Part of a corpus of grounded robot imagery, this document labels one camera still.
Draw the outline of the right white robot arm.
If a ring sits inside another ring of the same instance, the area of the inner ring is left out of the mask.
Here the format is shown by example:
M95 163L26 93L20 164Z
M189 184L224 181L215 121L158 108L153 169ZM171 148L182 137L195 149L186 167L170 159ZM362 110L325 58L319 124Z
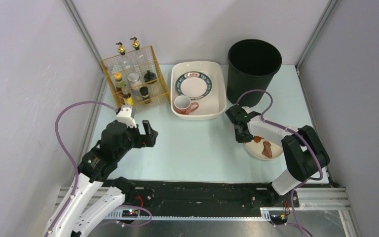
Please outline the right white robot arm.
M309 125L290 128L239 105L227 109L226 116L234 125L238 143L248 143L259 136L282 148L287 168L268 186L268 192L274 196L287 194L316 173L322 175L330 163L320 138Z

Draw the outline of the red sausage piece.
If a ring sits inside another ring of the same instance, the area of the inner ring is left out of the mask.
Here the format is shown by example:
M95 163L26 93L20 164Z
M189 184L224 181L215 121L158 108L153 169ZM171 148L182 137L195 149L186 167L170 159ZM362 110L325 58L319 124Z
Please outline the red sausage piece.
M254 137L254 142L255 143L261 143L264 139L262 137L259 137L259 136L255 136Z

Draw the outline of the pink ceramic mug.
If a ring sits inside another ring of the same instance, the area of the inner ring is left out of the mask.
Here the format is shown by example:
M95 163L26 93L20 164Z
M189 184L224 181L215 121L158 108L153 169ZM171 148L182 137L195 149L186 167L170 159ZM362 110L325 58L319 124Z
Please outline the pink ceramic mug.
M193 102L188 96L180 95L174 99L174 111L181 115L189 115L199 108L198 102Z

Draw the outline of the black trash bin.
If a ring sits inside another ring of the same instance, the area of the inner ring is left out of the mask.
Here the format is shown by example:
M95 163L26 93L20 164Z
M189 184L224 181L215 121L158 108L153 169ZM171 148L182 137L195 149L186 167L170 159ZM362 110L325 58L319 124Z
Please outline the black trash bin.
M282 55L272 44L260 39L244 39L233 44L227 55L227 98L233 104L253 107L262 92L243 93L252 89L266 90L282 65Z

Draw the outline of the small black cap jar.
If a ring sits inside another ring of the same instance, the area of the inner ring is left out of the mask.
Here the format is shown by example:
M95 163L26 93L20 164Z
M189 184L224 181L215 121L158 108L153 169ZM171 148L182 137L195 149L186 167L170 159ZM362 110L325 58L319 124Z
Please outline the small black cap jar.
M152 101L151 101L149 89L146 86L142 86L139 91L144 103L150 104Z

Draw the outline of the blue rimmed plate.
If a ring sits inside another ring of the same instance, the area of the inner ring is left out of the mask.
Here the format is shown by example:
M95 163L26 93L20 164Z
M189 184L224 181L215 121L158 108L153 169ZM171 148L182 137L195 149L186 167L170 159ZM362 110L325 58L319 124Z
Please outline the blue rimmed plate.
M184 95L191 100L206 97L212 90L212 80L204 73L192 71L179 76L174 84L178 95Z

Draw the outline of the red label sauce bottle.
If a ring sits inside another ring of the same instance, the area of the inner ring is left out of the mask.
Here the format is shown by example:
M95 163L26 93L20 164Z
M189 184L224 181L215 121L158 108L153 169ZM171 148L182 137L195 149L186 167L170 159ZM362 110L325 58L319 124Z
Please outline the red label sauce bottle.
M125 82L123 80L123 76L121 72L114 73L115 79L115 88L117 92L122 91L122 88L125 86Z

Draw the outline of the black lid spice jar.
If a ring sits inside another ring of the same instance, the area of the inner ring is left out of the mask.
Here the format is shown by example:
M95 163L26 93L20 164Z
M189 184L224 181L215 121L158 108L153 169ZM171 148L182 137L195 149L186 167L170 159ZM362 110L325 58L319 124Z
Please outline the black lid spice jar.
M146 83L146 86L149 90L149 94L151 97L155 97L160 95L160 83L157 79L157 75L150 70L147 70L147 72L144 75L144 80Z

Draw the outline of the cream round plate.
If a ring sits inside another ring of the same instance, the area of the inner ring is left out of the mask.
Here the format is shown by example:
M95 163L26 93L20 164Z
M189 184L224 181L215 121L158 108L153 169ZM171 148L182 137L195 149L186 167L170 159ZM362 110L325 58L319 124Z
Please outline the cream round plate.
M252 140L245 144L245 148L251 155L262 160L272 160L272 159L278 158L279 156L283 154L283 149L280 146L269 141L271 143L273 157L266 158L265 156L263 156L262 151L263 151L264 141L268 141L268 140L264 139L261 143L255 143L254 140Z

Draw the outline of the yellow label sauce bottle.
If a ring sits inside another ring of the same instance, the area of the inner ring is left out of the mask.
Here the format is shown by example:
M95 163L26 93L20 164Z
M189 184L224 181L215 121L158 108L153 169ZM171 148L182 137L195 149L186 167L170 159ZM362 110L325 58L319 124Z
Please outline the yellow label sauce bottle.
M134 101L133 101L133 98L131 96L131 90L129 87L127 86L124 86L121 88L121 93L123 95L123 100L124 100L124 104L125 105L129 105L129 106L133 106L134 105Z

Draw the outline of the white rectangular basin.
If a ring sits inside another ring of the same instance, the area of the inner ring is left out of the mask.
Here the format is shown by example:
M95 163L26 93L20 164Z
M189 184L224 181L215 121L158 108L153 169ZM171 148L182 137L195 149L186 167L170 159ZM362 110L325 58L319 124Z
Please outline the white rectangular basin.
M212 90L204 98L192 100L199 103L199 108L189 115L181 115L174 111L173 102L177 94L174 84L176 79L187 72L202 72L212 80ZM172 68L170 80L171 110L181 119L208 120L219 117L227 107L226 85L222 67L216 62L192 61L178 63Z

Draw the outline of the clear glass oil bottle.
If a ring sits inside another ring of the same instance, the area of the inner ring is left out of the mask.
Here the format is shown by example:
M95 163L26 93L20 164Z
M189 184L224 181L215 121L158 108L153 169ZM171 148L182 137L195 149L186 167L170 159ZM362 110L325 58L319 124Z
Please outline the clear glass oil bottle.
M135 62L142 76L144 76L147 73L147 71L155 73L156 68L152 54L152 47L141 46L140 42L136 37L132 37L130 40L132 41L132 47L135 49L132 56L134 57Z

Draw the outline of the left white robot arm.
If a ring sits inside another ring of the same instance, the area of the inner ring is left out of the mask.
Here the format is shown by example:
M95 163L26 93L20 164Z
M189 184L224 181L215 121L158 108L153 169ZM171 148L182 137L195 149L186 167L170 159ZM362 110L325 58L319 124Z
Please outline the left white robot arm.
M100 140L86 153L78 165L68 194L51 217L45 236L84 237L88 235L112 210L136 198L135 184L119 177L108 191L90 208L88 202L117 169L119 161L132 148L154 147L158 132L148 120L142 121L145 133L138 125L114 120L102 131Z

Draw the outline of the white lid spice jar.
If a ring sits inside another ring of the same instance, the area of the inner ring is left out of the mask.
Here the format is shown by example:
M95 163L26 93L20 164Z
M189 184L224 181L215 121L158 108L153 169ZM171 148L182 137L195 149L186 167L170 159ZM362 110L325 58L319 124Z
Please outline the white lid spice jar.
M134 96L136 97L136 99L138 101L142 101L142 97L139 90L142 87L143 83L140 79L140 75L138 73L132 72L127 76L127 79L129 81L130 88Z

